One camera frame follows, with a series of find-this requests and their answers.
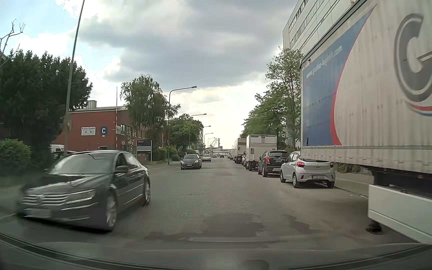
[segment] license plate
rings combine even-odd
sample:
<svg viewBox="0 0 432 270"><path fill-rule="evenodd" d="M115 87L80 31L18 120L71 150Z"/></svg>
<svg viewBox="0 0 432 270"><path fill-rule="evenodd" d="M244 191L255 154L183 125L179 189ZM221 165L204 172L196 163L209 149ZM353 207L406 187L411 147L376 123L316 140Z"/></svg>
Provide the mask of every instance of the license plate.
<svg viewBox="0 0 432 270"><path fill-rule="evenodd" d="M51 211L48 209L25 209L24 215L30 218L47 219L51 218Z"/></svg>

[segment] blue circle sign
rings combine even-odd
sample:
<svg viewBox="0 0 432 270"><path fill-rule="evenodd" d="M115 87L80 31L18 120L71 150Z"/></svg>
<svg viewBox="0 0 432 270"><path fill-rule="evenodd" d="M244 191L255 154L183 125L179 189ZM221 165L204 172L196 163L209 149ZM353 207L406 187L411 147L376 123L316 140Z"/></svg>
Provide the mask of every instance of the blue circle sign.
<svg viewBox="0 0 432 270"><path fill-rule="evenodd" d="M106 135L108 134L108 127L102 126L100 131L101 131L101 135Z"/></svg>

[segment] white box truck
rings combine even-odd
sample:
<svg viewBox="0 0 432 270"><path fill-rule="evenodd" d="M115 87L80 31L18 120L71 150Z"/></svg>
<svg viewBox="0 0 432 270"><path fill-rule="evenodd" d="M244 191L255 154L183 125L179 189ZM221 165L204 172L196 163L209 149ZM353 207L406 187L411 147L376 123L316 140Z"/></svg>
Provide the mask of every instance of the white box truck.
<svg viewBox="0 0 432 270"><path fill-rule="evenodd" d="M237 138L236 141L234 141L233 151L234 151L233 153L234 163L241 164L241 158L243 157L243 154L246 151L246 139Z"/></svg>
<svg viewBox="0 0 432 270"><path fill-rule="evenodd" d="M357 1L301 83L302 157L368 168L367 230L432 244L432 0Z"/></svg>
<svg viewBox="0 0 432 270"><path fill-rule="evenodd" d="M245 168L252 171L258 167L259 158L266 150L278 149L278 137L267 134L249 134L246 137Z"/></svg>

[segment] side mirror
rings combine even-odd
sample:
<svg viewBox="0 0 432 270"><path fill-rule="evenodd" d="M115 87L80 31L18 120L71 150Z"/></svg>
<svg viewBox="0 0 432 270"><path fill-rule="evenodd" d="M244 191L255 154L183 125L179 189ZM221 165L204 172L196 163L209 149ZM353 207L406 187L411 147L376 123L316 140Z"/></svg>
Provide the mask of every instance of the side mirror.
<svg viewBox="0 0 432 270"><path fill-rule="evenodd" d="M129 170L128 166L117 166L116 169L114 170L115 173L123 173L123 172L127 172Z"/></svg>

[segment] street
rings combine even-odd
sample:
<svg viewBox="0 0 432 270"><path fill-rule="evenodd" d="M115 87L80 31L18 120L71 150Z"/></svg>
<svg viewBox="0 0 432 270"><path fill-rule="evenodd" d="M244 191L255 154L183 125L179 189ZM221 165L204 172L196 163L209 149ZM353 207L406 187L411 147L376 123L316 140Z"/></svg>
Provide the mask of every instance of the street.
<svg viewBox="0 0 432 270"><path fill-rule="evenodd" d="M295 189L226 157L201 169L149 167L149 175L151 204L121 213L113 232L17 218L2 210L11 199L0 203L0 232L55 249L64 242L123 249L355 249L413 242L388 228L381 235L366 232L362 196L323 185Z"/></svg>

